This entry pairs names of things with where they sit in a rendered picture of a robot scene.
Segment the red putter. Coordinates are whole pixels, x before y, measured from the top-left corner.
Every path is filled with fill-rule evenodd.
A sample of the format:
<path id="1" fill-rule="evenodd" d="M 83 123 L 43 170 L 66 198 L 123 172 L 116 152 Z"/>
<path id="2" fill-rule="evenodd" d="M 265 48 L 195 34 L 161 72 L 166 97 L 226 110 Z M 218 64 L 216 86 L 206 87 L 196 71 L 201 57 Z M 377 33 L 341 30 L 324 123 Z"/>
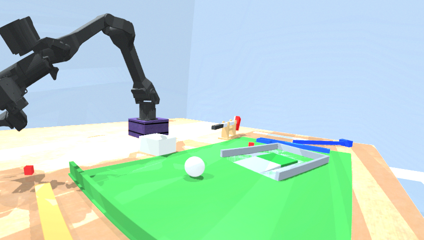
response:
<path id="1" fill-rule="evenodd" d="M 239 131 L 240 122 L 241 122 L 240 116 L 234 116 L 234 120 L 233 121 L 230 121 L 229 126 L 234 125 L 235 124 L 235 120 L 237 120 L 236 121 L 236 131 Z M 224 123 L 212 125 L 211 126 L 211 129 L 212 130 L 217 130 L 217 129 L 221 129 L 221 128 L 227 127 L 227 125 L 228 125 L 228 122 L 224 122 Z"/>

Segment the white golf ball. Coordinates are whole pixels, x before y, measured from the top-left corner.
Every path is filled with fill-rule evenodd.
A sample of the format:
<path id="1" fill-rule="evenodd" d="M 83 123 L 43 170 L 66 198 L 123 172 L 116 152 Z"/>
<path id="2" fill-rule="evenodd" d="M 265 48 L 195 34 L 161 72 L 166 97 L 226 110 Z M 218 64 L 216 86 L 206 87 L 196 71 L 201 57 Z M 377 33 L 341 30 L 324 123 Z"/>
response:
<path id="1" fill-rule="evenodd" d="M 203 160 L 198 157 L 190 157 L 186 160 L 184 169 L 188 175 L 198 177 L 204 173 L 205 164 Z"/>

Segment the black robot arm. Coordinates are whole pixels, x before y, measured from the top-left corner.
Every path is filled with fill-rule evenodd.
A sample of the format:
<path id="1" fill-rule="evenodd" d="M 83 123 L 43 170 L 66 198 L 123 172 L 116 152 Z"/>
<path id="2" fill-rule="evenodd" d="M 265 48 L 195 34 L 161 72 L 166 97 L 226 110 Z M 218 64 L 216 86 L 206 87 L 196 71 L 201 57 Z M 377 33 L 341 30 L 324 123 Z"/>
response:
<path id="1" fill-rule="evenodd" d="M 0 35 L 12 54 L 19 54 L 21 57 L 34 51 L 34 53 L 18 61 L 20 68 L 31 84 L 49 73 L 55 81 L 59 68 L 53 66 L 53 64 L 69 61 L 76 54 L 81 44 L 100 31 L 109 36 L 113 44 L 122 53 L 133 81 L 131 93 L 135 103 L 139 104 L 139 118 L 137 120 L 158 120 L 156 118 L 156 105 L 160 103 L 160 98 L 153 83 L 144 74 L 134 45 L 136 35 L 132 22 L 106 13 L 98 15 L 73 32 L 59 38 L 40 38 L 30 16 L 17 19 L 0 27 Z M 15 80 L 19 77 L 14 74 L 0 78 L 0 110 L 4 111 L 9 108 L 15 115 L 29 103 L 24 98 L 28 90 L 25 86 L 20 88 L 17 85 Z"/>

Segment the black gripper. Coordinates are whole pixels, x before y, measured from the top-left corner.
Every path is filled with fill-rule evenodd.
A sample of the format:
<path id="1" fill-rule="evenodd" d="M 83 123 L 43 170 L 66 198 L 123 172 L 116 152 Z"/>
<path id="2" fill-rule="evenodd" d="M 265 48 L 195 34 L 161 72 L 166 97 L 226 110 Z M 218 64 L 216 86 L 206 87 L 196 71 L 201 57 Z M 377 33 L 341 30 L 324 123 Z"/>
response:
<path id="1" fill-rule="evenodd" d="M 4 76 L 9 76 L 15 74 L 18 76 L 18 79 L 15 80 L 18 87 L 21 89 L 22 87 L 29 87 L 32 83 L 28 80 L 23 70 L 21 69 L 18 62 L 9 66 L 0 72 L 0 78 Z M 13 114 L 9 108 L 6 108 L 6 111 L 0 114 L 0 127 L 10 127 L 11 129 L 16 129 L 17 131 L 21 131 L 26 127 L 28 123 L 27 115 L 23 110 L 19 111 L 16 114 Z"/>

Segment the green putting mat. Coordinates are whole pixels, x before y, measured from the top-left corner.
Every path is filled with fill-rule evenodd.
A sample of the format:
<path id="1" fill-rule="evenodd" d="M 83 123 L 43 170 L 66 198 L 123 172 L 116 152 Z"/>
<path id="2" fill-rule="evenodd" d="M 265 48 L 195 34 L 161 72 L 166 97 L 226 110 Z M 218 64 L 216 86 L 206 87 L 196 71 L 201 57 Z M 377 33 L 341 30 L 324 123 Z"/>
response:
<path id="1" fill-rule="evenodd" d="M 329 162 L 277 181 L 220 157 L 249 142 L 266 144 L 244 136 L 83 171 L 170 240 L 351 240 L 351 153 L 308 150 Z M 200 176 L 185 171 L 190 157 L 203 160 Z"/>

